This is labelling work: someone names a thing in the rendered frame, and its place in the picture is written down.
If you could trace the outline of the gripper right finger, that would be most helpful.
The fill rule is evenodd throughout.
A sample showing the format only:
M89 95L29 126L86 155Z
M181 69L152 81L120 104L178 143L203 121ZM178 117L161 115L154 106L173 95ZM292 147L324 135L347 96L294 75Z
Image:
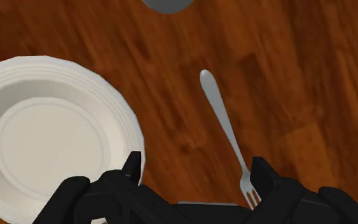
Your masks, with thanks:
M261 202L244 224L358 224L358 203L349 194L328 186L310 191L262 157L252 159L251 183Z

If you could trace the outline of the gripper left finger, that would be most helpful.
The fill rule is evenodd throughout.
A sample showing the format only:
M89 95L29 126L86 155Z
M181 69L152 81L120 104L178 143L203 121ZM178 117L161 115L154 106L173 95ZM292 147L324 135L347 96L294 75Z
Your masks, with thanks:
M179 213L146 185L139 185L141 152L132 151L120 170L95 182L83 176L65 179L33 224L179 224Z

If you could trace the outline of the white plate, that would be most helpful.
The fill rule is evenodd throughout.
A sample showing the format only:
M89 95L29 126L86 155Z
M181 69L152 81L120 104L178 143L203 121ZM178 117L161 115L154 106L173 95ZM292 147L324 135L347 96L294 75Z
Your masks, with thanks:
M95 181L132 151L139 122L100 75L49 56L0 62L0 219L32 224L63 180Z

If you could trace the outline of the silver fork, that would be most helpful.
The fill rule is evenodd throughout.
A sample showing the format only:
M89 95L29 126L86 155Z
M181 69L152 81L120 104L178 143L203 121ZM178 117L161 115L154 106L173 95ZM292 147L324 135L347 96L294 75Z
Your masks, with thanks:
M249 207L253 210L257 204L261 201L261 197L253 187L250 176L251 172L248 170L240 148L238 146L235 134L233 132L230 119L224 106L223 98L219 91L219 87L216 83L214 76L210 71L203 69L200 72L200 84L202 90L213 109L226 137L228 138L242 169L242 177L240 179L240 190L244 195Z

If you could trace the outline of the grey round object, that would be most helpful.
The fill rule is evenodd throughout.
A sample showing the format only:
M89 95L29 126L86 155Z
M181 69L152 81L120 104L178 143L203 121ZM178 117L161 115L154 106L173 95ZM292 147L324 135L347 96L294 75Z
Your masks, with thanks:
M194 0L142 0L149 8L159 13L173 14L187 8Z

